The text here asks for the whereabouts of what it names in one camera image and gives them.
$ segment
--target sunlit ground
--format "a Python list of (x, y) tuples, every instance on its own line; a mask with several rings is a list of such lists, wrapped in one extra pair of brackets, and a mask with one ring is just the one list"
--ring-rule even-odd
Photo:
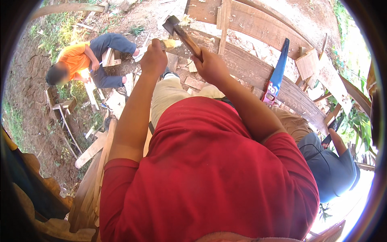
[(332, 215), (332, 217), (327, 218), (326, 222), (324, 222), (323, 219), (320, 219), (320, 214), (318, 214), (311, 231), (320, 233), (345, 219), (346, 223), (344, 230), (337, 242), (343, 241), (364, 210), (373, 176), (373, 172), (360, 170), (360, 179), (356, 187), (352, 191), (344, 193), (341, 197), (337, 197), (329, 203), (330, 209), (327, 210), (327, 213)]

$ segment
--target beige pants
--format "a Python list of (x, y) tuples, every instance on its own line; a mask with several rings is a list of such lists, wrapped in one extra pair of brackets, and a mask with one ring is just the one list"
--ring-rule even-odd
[(156, 84), (152, 97), (152, 125), (156, 125), (163, 112), (172, 104), (191, 96), (203, 96), (208, 98), (223, 98), (225, 95), (219, 89), (206, 83), (200, 92), (189, 94), (180, 84), (180, 78), (172, 73), (165, 75), (164, 79)]
[(272, 106), (271, 110), (281, 121), (288, 134), (290, 134), (290, 136), (296, 141), (296, 144), (298, 144), (298, 142), (307, 134), (313, 132), (306, 119), (291, 114), (276, 106)]

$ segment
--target black hair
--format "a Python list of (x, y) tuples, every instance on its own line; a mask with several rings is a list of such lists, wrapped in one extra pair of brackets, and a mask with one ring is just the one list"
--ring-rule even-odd
[(51, 66), (46, 74), (46, 82), (49, 86), (55, 86), (60, 81), (67, 76), (67, 70), (65, 68), (60, 68), (58, 63)]

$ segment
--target person in orange shirt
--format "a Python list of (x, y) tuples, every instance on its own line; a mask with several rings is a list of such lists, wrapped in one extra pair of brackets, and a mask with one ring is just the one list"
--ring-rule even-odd
[(82, 77), (79, 72), (88, 68), (90, 77), (97, 88), (118, 88), (125, 86), (131, 91), (126, 82), (126, 76), (108, 76), (101, 67), (102, 54), (112, 48), (124, 53), (131, 53), (133, 57), (139, 54), (136, 44), (116, 33), (103, 34), (91, 41), (81, 42), (65, 47), (58, 56), (57, 62), (51, 66), (46, 74), (48, 85), (64, 85), (70, 80), (88, 82), (89, 78)]

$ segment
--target red sleeve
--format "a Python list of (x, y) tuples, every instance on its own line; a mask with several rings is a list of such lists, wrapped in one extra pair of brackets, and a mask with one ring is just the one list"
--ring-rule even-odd
[(138, 168), (138, 162), (126, 158), (113, 159), (105, 165), (99, 208), (101, 241), (113, 237), (126, 192)]
[(293, 187), (295, 200), (294, 204), (289, 204), (294, 211), (292, 231), (297, 231), (296, 227), (302, 224), (298, 222), (304, 220), (305, 217), (298, 217), (298, 215), (303, 214), (306, 215), (306, 221), (303, 222), (307, 224), (308, 228), (305, 230), (308, 232), (316, 218), (320, 198), (316, 181), (305, 158), (288, 133), (273, 135), (265, 142), (264, 146), (282, 162), (288, 173), (288, 175), (284, 174), (285, 179), (288, 177)]

